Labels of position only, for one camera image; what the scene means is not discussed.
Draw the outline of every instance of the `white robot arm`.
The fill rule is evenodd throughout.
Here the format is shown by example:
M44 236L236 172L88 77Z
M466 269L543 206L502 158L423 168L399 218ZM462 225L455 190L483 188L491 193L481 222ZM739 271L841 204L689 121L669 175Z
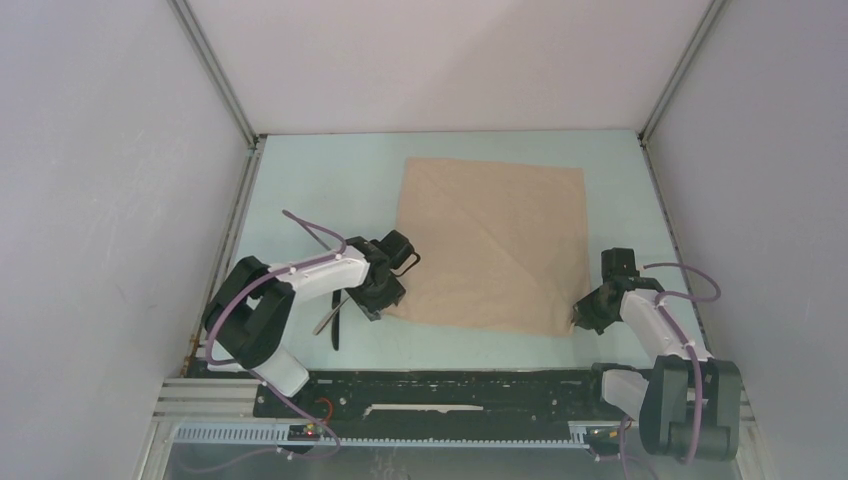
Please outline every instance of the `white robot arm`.
M730 460L739 442L739 369L687 338L657 302L661 295L691 297L663 293L659 282L641 277L635 264L631 249L602 252L604 283L574 305L577 326L602 334L612 323L624 322L654 362L650 372L626 365L594 365L603 372L601 398L639 422L648 453ZM716 295L710 300L720 294L712 283ZM694 401L688 396L691 385L698 392Z
M366 316L379 319L383 309L398 304L406 293L393 270L410 256L420 259L409 240L393 230L383 240L354 237L346 240L346 248L339 253L294 264L242 259L203 313L207 331L216 332L207 347L211 349L209 369L253 370L284 395L296 394L309 372L282 345L292 307L344 289ZM249 285L274 272L278 273L245 294ZM258 300L255 307L247 304L248 296ZM220 318L227 308L231 308L228 318Z

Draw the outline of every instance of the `white panel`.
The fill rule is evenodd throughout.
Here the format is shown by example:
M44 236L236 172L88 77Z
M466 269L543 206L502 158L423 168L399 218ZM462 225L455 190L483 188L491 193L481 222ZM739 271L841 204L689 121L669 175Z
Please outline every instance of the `white panel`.
M128 478L245 144L164 0L0 3L0 478Z
M263 133L639 130L709 0L197 0Z
M651 145L781 478L846 478L848 3L730 2Z

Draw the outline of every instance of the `purple cable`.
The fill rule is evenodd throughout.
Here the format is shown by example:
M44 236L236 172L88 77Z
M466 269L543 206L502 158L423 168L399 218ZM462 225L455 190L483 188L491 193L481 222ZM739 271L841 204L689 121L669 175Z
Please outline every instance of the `purple cable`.
M232 299L232 301L230 301L230 303L227 304L227 306L224 308L224 311L221 312L221 315L218 316L218 320L215 321L215 324L212 326L212 328L209 330L209 333L206 335L206 344L207 344L207 347L209 347L209 348L206 349L206 363L207 364L217 367L217 366L221 366L221 365L230 365L230 364L236 363L236 361L232 360L232 359L231 360L215 360L214 358L212 358L212 348L211 348L210 345L214 345L215 338L218 337L218 332L221 330L221 326L224 325L224 322L230 317L230 315L233 313L233 310L235 310L239 306L239 304L242 302L242 300L247 298L247 296L250 295L250 293L252 291L256 290L257 288L259 288L260 285L262 285L263 283L267 282L268 280L276 277L277 275L281 275L283 273L286 273L293 268L294 269L306 268L306 267L311 267L312 265L316 265L318 263L326 262L327 260L332 259L336 255L341 255L342 253L344 253L345 249L347 248L347 242L345 242L344 237L342 237L338 233L336 233L336 232L334 232L334 231L332 231L328 228L322 227L321 225L317 225L317 224L314 224L312 222L307 222L306 220L303 220L302 218L298 218L297 216L295 216L293 213L291 213L288 210L283 210L283 215L285 215L286 217L297 222L298 225L303 227L303 229L306 230L309 233L309 235L312 236L312 238L317 240L318 243L323 245L324 248L326 248L328 250L330 249L329 245L327 245L323 240L318 238L318 235L315 234L313 229L322 231L322 232L326 233L327 235L330 235L331 237L336 238L340 242L341 246L336 251L330 252L327 255L317 257L317 258L313 258L313 259L310 259L310 260L305 260L305 261L295 263L295 264L292 264L292 265L287 265L285 267L282 267L282 268L279 268L279 269L274 270L272 272L269 272L269 273L257 278L256 280L254 280L247 287L245 287L241 292L239 292L238 295L236 295Z
M701 276L704 280L710 283L715 289L715 293L711 297L697 297L695 295L689 295L681 292L661 292L654 299L654 305L656 305L657 310L659 310L660 315L665 319L668 326L674 330L674 334L677 335L677 339L680 343L686 345L686 353L689 354L689 359L692 360L692 370L695 375L695 412L692 419L692 439L689 442L689 451L686 453L686 456L683 458L682 463L684 465L691 465L692 461L695 460L695 453L698 451L698 441L701 438L701 419L703 418L704 411L704 385L703 379L701 378L701 363L698 361L698 354L695 352L695 348L692 345L689 345L689 337L686 336L686 332L680 328L680 325L674 320L668 310L664 305L660 305L660 302L665 297L678 297L684 298L686 300L690 300L692 302L714 302L721 297L721 288L718 286L718 283L712 279L709 275L702 272L701 270L690 267L689 265L684 265L682 263L673 263L673 262L664 262L664 263L652 263L650 265L645 265L645 270L649 268L655 267L678 267L682 270L688 270L690 272L696 273Z
M307 267L310 267L312 265L317 265L319 263L323 263L323 262L326 262L328 260L332 260L333 258L336 258L337 255L341 255L342 253L344 253L345 249L347 248L347 244L345 242L344 237L342 237L338 233L336 233L336 232L334 232L334 231L332 231L328 228L325 228L325 227L322 227L320 225L316 225L314 223L307 222L306 220L298 218L293 213L289 212L288 210L283 210L283 215L285 215L285 216L291 218L292 220L294 220L295 222L297 222L298 225L300 225L301 227L303 227L304 230L309 232L309 234L312 236L312 238L317 240L324 247L329 249L329 246L325 242L323 242L320 238L318 238L318 235L316 235L315 232L313 232L313 229L322 231L322 232L336 238L337 240L339 240L339 242L341 242L341 246L337 250L329 252L327 255L322 255L322 256L315 257L315 258L312 258L312 259L309 259L309 260L304 260L302 262L287 265L285 267L278 268L276 270L268 272L265 275L262 275L261 277L252 281L248 286L244 287L244 289L242 291L240 291L235 297L233 297L233 299L230 301L229 304L227 304L227 306L224 308L224 311L221 312L221 315L218 316L218 319L215 321L215 324L212 325L211 329L209 329L209 334L206 336L206 346L207 346L207 348L206 348L206 363L207 364L209 364L209 365L228 365L228 364L231 364L231 363L235 363L235 360L215 360L214 358L212 358L212 346L214 345L215 338L217 338L217 336L218 336L218 332L221 331L221 326L224 324L224 322L227 320L227 318L229 318L230 314L233 313L233 310L235 310L236 307L238 307L238 305L241 304L241 302L245 298L247 298L247 296L250 295L251 292L253 292L257 288L259 288L260 285L264 284L268 280L275 278L277 275L281 275L283 273L290 272L292 269L307 268ZM273 385L268 383L264 378L262 378L262 376L259 375L257 372L250 370L250 374L253 375L254 377L256 377L260 382L265 384L268 387L268 389L271 390L271 392L274 393L274 395L279 397L279 399L283 403L285 403L286 406L288 406L290 409L292 409L295 413L302 416L304 419L309 420L310 422L321 426L327 433L330 434L331 437L333 437L333 440L336 443L336 448L332 452L329 452L329 453L320 454L320 455L302 455L302 454L292 452L291 453L292 455L296 455L296 456L302 457L302 458L320 459L320 458L327 458L327 457L330 457L332 455L335 455L339 451L339 449L341 448L341 440L339 439L339 436L336 435L336 432L333 431L333 429L331 429L329 426L327 426L327 424L324 423L323 421L318 420L317 418L313 417L312 415L310 415L310 414L306 413L305 411L303 411L302 409L300 409L291 400L289 400L288 397L283 395L282 392L277 390L276 387L274 387ZM236 459L230 460L229 462L227 462L223 465L219 465L217 467L211 467L211 470L210 469L202 469L203 472L199 472L199 473L212 472L212 471L219 470L221 468L226 468L226 467L228 467L228 466L230 466L234 463L237 463L238 461L243 460L244 458L248 458L248 457L251 457L253 455L258 455L260 453L267 453L267 452L271 452L271 451L277 451L277 449L276 448L264 448L264 449L255 450L253 452L249 452L248 454L237 457Z

